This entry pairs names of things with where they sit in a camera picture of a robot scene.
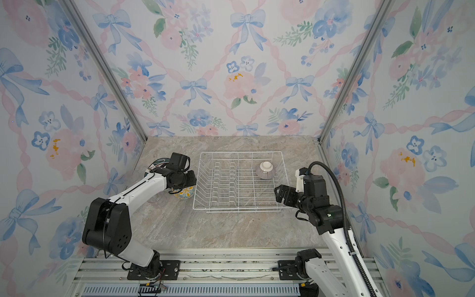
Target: metal wire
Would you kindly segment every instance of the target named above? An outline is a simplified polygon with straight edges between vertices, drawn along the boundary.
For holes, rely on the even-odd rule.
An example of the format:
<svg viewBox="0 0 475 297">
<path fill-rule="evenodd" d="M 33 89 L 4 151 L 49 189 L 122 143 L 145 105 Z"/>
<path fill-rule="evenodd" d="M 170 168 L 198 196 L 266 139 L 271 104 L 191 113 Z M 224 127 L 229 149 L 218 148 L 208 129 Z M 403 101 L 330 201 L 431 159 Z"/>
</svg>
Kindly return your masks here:
<svg viewBox="0 0 475 297">
<path fill-rule="evenodd" d="M 275 175 L 262 180 L 256 167 L 269 161 Z M 193 209 L 207 212 L 275 212 L 274 188 L 288 184 L 282 152 L 203 152 L 199 158 Z"/>
</svg>

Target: wall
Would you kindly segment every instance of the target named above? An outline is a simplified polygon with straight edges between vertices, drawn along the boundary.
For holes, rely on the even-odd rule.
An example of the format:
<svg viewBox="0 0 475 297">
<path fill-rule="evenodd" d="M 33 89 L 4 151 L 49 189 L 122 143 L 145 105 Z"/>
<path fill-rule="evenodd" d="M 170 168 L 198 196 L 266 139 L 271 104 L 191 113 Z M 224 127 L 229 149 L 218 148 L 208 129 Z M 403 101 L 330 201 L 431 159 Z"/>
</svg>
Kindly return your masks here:
<svg viewBox="0 0 475 297">
<path fill-rule="evenodd" d="M 474 6 L 396 0 L 346 104 L 369 96 L 331 133 L 352 225 L 393 297 L 475 296 Z"/>
<path fill-rule="evenodd" d="M 63 296 L 143 144 L 58 3 L 0 5 L 0 296 Z"/>
<path fill-rule="evenodd" d="M 379 1 L 76 4 L 148 135 L 317 136 Z"/>
</svg>

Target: marble countertop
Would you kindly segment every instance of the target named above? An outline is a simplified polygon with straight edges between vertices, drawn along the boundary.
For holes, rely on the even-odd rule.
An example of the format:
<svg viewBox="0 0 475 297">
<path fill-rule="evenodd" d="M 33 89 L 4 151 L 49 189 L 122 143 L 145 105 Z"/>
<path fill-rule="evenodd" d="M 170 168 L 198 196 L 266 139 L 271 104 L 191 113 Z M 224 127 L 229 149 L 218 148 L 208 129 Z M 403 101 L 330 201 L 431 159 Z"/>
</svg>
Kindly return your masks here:
<svg viewBox="0 0 475 297">
<path fill-rule="evenodd" d="M 282 151 L 290 186 L 295 186 L 296 169 L 321 161 L 310 136 L 150 137 L 132 181 L 139 181 L 153 161 L 168 158 L 172 152 L 189 156 L 190 169 L 197 173 L 201 152 L 236 151 Z M 312 172 L 326 178 L 330 203 L 337 204 L 323 168 L 314 167 Z M 139 208 L 131 222 L 135 239 L 152 249 L 326 247 L 315 227 L 295 219 L 296 209 L 207 213 L 193 210 L 193 197 L 180 200 L 162 192 L 158 198 Z"/>
</svg>

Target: black mounting plate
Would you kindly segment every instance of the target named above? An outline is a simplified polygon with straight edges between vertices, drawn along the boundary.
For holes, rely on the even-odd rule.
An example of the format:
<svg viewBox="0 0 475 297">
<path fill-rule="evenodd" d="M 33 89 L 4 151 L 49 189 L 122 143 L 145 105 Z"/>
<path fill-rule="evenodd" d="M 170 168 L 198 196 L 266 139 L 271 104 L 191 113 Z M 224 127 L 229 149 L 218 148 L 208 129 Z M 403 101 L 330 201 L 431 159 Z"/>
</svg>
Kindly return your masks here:
<svg viewBox="0 0 475 297">
<path fill-rule="evenodd" d="M 161 266 L 165 268 L 165 272 L 161 277 L 162 280 L 177 280 L 178 273 L 180 272 L 180 260 L 160 260 Z M 140 275 L 139 271 L 129 271 L 127 275 L 128 280 L 149 280 L 146 277 Z"/>
<path fill-rule="evenodd" d="M 294 264 L 294 260 L 279 260 L 277 264 L 279 267 L 284 267 L 288 265 Z M 302 280 L 301 277 L 297 274 L 297 266 L 291 266 L 289 268 L 285 268 L 283 270 L 279 270 L 279 278 L 280 280 Z"/>
</svg>

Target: wallpaper panel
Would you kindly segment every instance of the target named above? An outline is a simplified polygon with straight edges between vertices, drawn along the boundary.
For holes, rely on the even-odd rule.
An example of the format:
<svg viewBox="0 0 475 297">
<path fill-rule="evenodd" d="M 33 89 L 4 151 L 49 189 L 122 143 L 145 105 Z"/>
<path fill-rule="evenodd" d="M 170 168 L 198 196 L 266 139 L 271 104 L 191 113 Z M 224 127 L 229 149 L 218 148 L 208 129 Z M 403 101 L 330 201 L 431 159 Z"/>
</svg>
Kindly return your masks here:
<svg viewBox="0 0 475 297">
<path fill-rule="evenodd" d="M 475 296 L 474 10 L 397 0 L 326 147 L 393 297 Z"/>
<path fill-rule="evenodd" d="M 317 136 L 379 1 L 76 4 L 148 135 Z"/>
<path fill-rule="evenodd" d="M 63 296 L 143 143 L 57 2 L 0 7 L 0 296 Z"/>
</svg>

